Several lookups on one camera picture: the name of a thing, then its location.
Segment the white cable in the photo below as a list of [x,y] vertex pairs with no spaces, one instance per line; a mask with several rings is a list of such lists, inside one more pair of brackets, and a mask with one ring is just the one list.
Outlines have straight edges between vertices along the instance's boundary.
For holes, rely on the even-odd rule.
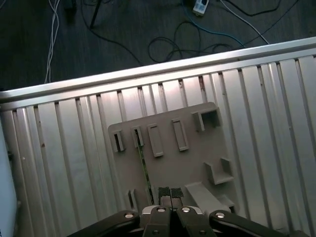
[[[48,56],[47,56],[47,65],[46,65],[46,76],[45,76],[45,82],[44,83],[48,83],[51,82],[51,69],[50,69],[50,64],[53,58],[53,52],[54,52],[54,45],[56,42],[56,37],[57,37],[57,32],[59,29],[59,17],[57,14],[57,8],[59,5],[60,0],[55,0],[54,2],[54,6],[51,3],[50,0],[48,0],[49,5],[51,7],[51,9],[53,10],[53,18],[52,18],[52,25],[51,25],[51,34],[50,34],[50,45],[49,45],[49,52],[48,52]],[[57,26],[56,26],[56,30],[54,33],[54,24],[55,24],[55,19],[57,19]]]
[[237,15],[236,13],[234,13],[224,2],[223,0],[219,0],[221,1],[221,3],[224,5],[224,7],[230,11],[234,16],[236,16],[237,18],[239,18],[240,20],[242,20],[244,23],[246,23],[247,25],[249,25],[251,28],[253,28],[255,30],[255,32],[258,33],[258,35],[267,43],[267,44],[270,44],[266,38],[251,24],[249,23],[248,21],[246,21],[245,19],[243,19],[241,16]]

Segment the dark floor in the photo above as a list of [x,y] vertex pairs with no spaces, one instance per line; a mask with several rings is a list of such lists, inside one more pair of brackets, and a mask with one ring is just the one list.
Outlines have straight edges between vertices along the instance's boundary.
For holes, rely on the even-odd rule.
[[[186,20],[181,0],[113,0],[103,4],[95,23],[95,31],[127,46],[143,65],[153,64],[147,45],[158,36],[172,38],[176,26]],[[277,0],[232,0],[248,12],[273,8]],[[246,17],[259,31],[265,31],[296,0],[282,0],[280,8],[256,17]],[[126,50],[98,39],[85,27],[80,13],[80,0],[74,16],[58,9],[60,28],[52,62],[52,80],[66,80],[139,66]],[[90,20],[94,7],[84,6],[85,18]],[[223,9],[220,2],[211,0],[203,18],[192,17],[213,31],[233,35],[243,43],[256,37],[246,24]],[[44,82],[51,31],[52,11],[47,0],[7,0],[0,10],[0,87],[14,89]],[[316,1],[300,0],[296,6],[265,34],[270,43],[316,36]],[[213,43],[238,43],[223,36],[201,33],[202,48]],[[185,49],[198,49],[198,32],[183,26],[177,44]],[[260,39],[247,47],[264,45]],[[172,50],[164,42],[152,47],[152,55],[162,60]],[[172,60],[179,59],[175,54]]]

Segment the tripod leg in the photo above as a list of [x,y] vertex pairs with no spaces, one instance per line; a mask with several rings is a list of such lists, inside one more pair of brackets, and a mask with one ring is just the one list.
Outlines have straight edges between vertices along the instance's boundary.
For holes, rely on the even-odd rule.
[[97,6],[94,9],[93,17],[92,17],[91,24],[90,24],[90,29],[92,29],[94,26],[95,18],[97,17],[101,2],[102,2],[102,0],[98,0]]

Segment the blue cable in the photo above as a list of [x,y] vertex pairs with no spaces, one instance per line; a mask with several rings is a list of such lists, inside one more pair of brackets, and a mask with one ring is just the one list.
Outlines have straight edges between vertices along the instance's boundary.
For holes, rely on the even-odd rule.
[[202,26],[199,26],[197,23],[194,22],[194,20],[192,20],[192,18],[189,16],[186,8],[184,7],[184,4],[183,4],[183,1],[182,0],[182,8],[184,10],[184,13],[185,15],[188,17],[188,19],[192,22],[192,24],[194,24],[196,27],[198,27],[199,29],[205,31],[205,32],[208,32],[210,34],[214,34],[214,35],[220,35],[220,36],[226,36],[226,37],[229,37],[229,38],[232,38],[233,40],[237,41],[238,43],[240,43],[241,46],[243,46],[245,48],[245,45],[240,41],[238,40],[237,38],[235,38],[234,36],[231,36],[231,35],[228,35],[228,34],[225,34],[225,33],[221,33],[221,32],[214,32],[214,31],[209,31],[207,30],[206,28],[203,28]]

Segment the rectangular slot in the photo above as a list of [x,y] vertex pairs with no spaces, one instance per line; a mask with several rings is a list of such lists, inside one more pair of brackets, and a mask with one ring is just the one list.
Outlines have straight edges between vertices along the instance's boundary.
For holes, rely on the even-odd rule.
[[142,147],[144,145],[142,133],[139,126],[132,128],[132,137],[135,148],[137,148],[138,146]]
[[206,110],[192,113],[198,132],[221,125],[217,110]]
[[149,133],[149,139],[152,145],[154,157],[163,156],[159,128],[156,123],[148,125],[148,133]]
[[182,121],[179,118],[172,120],[174,132],[176,134],[179,151],[189,149],[188,139]]
[[212,127],[220,127],[221,123],[217,114],[217,110],[201,113],[204,126],[212,125]]
[[122,140],[122,136],[121,136],[121,131],[117,131],[113,133],[114,136],[114,152],[122,152],[125,150],[124,144],[123,144],[123,140]]
[[128,196],[128,200],[129,200],[129,204],[130,204],[130,209],[134,210],[134,202],[133,202],[133,198],[132,198],[132,194],[131,194],[130,190],[128,190],[127,196]]

